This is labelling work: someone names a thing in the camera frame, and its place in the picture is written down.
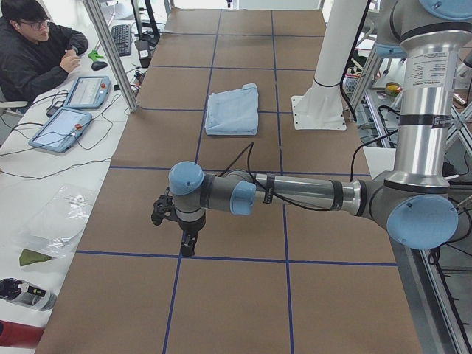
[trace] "tablet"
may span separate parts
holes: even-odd
[[[63,153],[77,141],[90,122],[89,112],[59,108],[28,144],[35,148]]]
[[[96,109],[104,102],[110,91],[108,76],[82,76],[75,79],[63,107]]]

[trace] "glasses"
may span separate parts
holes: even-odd
[[[44,21],[39,21],[39,22],[32,22],[32,23],[29,23],[29,22],[21,22],[20,23],[22,24],[29,24],[31,26],[31,28],[34,30],[34,31],[39,31],[41,30],[43,27],[44,28],[47,28],[49,27],[50,25],[50,22],[49,22],[49,19],[47,20],[44,20]]]

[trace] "keyboard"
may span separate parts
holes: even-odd
[[[111,28],[111,37],[120,57],[131,55],[131,25],[117,24]]]

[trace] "man's hand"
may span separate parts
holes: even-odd
[[[69,50],[66,50],[66,54],[64,54],[62,58],[64,59],[65,57],[71,57],[73,55],[77,55],[77,53],[75,52],[75,50],[69,49]]]
[[[69,74],[78,66],[80,66],[80,59],[76,56],[75,51],[72,49],[74,54],[70,55],[66,52],[66,54],[62,57],[59,66],[66,70]]]

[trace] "green cloth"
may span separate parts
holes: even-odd
[[[29,264],[37,262],[46,262],[51,260],[51,256],[46,256],[45,254],[38,253],[35,251],[30,251],[29,249],[23,249],[20,255],[20,267],[28,266]]]

